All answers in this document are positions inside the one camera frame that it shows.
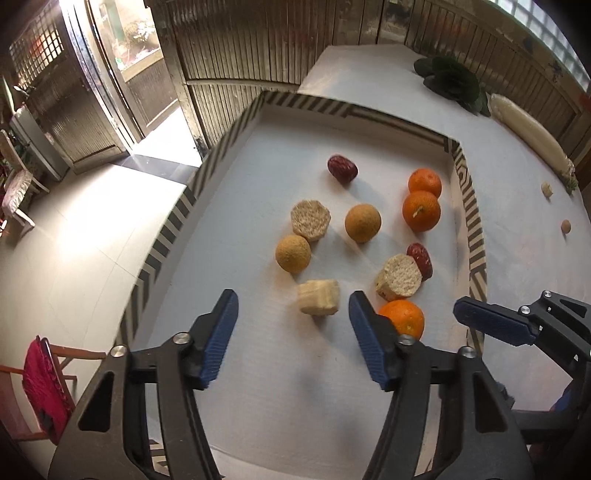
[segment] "red date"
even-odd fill
[[[333,155],[328,161],[329,172],[341,183],[351,182],[358,173],[357,165],[343,155]]]
[[[414,258],[418,269],[421,271],[423,281],[433,276],[433,266],[427,249],[421,244],[410,244],[407,248],[407,255]]]

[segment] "glass door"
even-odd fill
[[[178,108],[150,9],[142,0],[87,1],[120,96],[146,137]]]

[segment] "blue gripper pad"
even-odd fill
[[[376,316],[376,314],[364,293],[362,291],[352,293],[349,297],[351,325],[372,380],[377,382],[382,390],[385,390],[389,381],[386,372],[385,351],[374,332],[370,316]]]
[[[237,318],[238,295],[226,289],[212,312],[201,315],[191,327],[195,347],[203,352],[199,378],[204,388],[217,378]]]
[[[457,300],[453,314],[461,324],[514,346],[533,345],[540,333],[527,318],[513,310],[470,297]]]

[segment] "chair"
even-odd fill
[[[31,227],[35,227],[35,222],[19,207],[29,187],[37,193],[39,193],[37,187],[47,193],[49,193],[49,189],[27,170],[4,130],[0,130],[0,153],[12,167],[12,171],[4,183],[6,195],[2,199],[2,210],[6,215],[16,218],[22,226],[25,225],[24,222],[27,222]]]
[[[66,380],[77,381],[75,375],[64,375],[62,370],[73,359],[102,360],[104,352],[52,345],[38,336],[31,342],[23,369],[0,365],[0,421],[18,442],[51,440],[58,444],[75,403]],[[35,412],[40,431],[32,432],[18,406],[11,375],[22,376],[22,386]]]

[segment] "red cloth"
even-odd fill
[[[33,407],[41,429],[58,444],[72,416],[50,353],[37,336],[29,345],[22,374],[22,387]]]

